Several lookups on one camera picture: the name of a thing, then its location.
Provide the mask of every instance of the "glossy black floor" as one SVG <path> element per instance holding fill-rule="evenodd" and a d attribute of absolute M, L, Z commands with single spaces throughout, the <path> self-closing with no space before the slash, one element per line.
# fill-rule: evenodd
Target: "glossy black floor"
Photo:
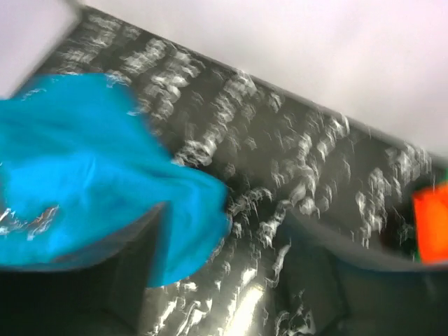
<path fill-rule="evenodd" d="M 342 235 L 374 249 L 386 213 L 399 209 L 412 182 L 441 174 L 418 148 L 395 148 L 342 115 L 96 10 L 42 72 L 107 72 L 111 85 L 128 84 L 141 105 L 133 113 L 144 114 L 174 159 L 229 187 L 232 234 L 189 279 L 147 290 L 142 335 L 314 333 L 307 289 L 284 275 L 299 279 L 307 270 L 293 262 L 282 270 L 290 245 L 276 232 L 286 210 L 325 214 Z M 409 243 L 411 258 L 405 218 L 390 235 L 395 245 Z"/>

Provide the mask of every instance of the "turquoise fabric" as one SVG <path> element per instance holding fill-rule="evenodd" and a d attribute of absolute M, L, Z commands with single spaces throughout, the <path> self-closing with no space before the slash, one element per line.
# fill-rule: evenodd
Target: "turquoise fabric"
<path fill-rule="evenodd" d="M 104 74 L 36 77 L 0 101 L 5 206 L 32 221 L 58 205 L 48 229 L 0 237 L 0 266 L 49 263 L 168 202 L 149 286 L 191 275 L 228 233 L 226 187 L 170 154 L 135 113 L 126 87 Z"/>

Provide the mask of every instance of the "blue cloth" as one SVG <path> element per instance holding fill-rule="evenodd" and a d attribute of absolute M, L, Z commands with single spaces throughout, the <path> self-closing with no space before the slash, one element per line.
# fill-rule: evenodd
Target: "blue cloth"
<path fill-rule="evenodd" d="M 149 286 L 191 275 L 228 233 L 226 187 L 170 154 L 135 116 L 135 99 L 104 74 L 36 77 L 0 101 L 6 207 L 32 221 L 58 205 L 47 230 L 0 236 L 0 266 L 49 263 L 168 201 Z"/>

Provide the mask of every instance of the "orange object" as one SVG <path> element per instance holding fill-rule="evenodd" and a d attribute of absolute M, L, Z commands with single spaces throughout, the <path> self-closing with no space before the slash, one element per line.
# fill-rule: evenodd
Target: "orange object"
<path fill-rule="evenodd" d="M 448 260 L 448 184 L 421 190 L 412 198 L 421 261 Z"/>

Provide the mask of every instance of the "white wall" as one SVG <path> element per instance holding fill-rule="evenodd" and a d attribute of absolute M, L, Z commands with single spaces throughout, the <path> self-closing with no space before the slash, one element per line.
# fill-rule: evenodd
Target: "white wall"
<path fill-rule="evenodd" d="M 0 0 L 0 99 L 11 97 L 79 21 L 62 0 Z"/>
<path fill-rule="evenodd" d="M 85 2 L 448 158 L 448 1 Z"/>

